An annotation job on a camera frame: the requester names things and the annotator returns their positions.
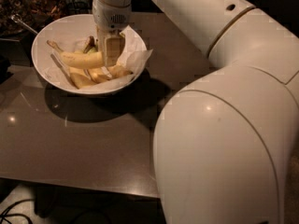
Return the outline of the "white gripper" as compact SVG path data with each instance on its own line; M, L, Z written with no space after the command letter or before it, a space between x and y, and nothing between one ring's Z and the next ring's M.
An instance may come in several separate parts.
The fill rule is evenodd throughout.
M129 22L131 1L93 0L98 49L102 52L105 67L115 65L124 49L125 38L120 30Z

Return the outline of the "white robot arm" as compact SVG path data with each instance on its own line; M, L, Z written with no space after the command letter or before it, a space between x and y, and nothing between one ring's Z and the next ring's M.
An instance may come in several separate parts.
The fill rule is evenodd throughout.
M156 122L153 161L167 224L284 224L298 141L299 40L246 0L152 0L214 65ZM131 0L93 0L105 31Z

